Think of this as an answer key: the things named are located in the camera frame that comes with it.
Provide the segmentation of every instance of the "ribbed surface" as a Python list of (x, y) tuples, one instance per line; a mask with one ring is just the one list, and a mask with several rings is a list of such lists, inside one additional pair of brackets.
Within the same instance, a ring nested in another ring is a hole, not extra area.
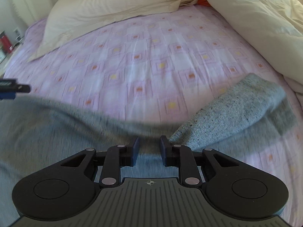
[(176, 179), (126, 179), (122, 186), (104, 189), (96, 201), (70, 219), (41, 222), (22, 218), (13, 227), (284, 227), (279, 217), (241, 221), (213, 209), (198, 189)]

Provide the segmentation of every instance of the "gray fabric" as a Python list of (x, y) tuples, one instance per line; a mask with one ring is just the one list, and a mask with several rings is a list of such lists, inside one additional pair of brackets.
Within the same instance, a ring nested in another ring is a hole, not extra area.
[(158, 142), (170, 141), (201, 151), (211, 146), (240, 158), (280, 138), (296, 118), (284, 90), (249, 74), (188, 122), (147, 125), (121, 122), (102, 114), (29, 96), (0, 101), (0, 226), (18, 214), (11, 200), (13, 186), (24, 176), (86, 148), (106, 151), (141, 137), (137, 165), (122, 176), (171, 177), (176, 168), (162, 165)]

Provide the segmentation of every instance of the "white pillowcase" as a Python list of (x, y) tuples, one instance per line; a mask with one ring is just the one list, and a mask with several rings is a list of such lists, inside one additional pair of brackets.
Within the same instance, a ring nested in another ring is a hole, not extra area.
[(97, 28), (139, 15), (170, 13), (197, 0), (59, 0), (49, 14), (43, 40), (30, 60)]

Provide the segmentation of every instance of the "red object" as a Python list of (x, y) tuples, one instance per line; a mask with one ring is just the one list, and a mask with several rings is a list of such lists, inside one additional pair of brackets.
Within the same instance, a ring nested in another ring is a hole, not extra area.
[(4, 32), (2, 32), (0, 34), (0, 42), (3, 45), (4, 50), (10, 54), (11, 52), (13, 52), (13, 45), (11, 44), (11, 42), (9, 41), (9, 39), (7, 38), (7, 36), (4, 34)]
[(209, 2), (207, 0), (198, 0), (197, 4), (207, 6), (207, 7), (211, 7), (211, 5), (209, 4)]

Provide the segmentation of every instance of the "patterned bedsheet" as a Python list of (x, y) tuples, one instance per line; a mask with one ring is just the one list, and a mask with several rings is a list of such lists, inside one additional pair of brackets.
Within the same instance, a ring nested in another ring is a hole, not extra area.
[(267, 61), (214, 9), (183, 6), (174, 13), (113, 23), (27, 63), (46, 19), (31, 26), (5, 74), (54, 98), (120, 120), (182, 122), (249, 72), (280, 84), (298, 126), (263, 151), (241, 158), (284, 181), (290, 197), (282, 217), (303, 225), (303, 123), (294, 93)]

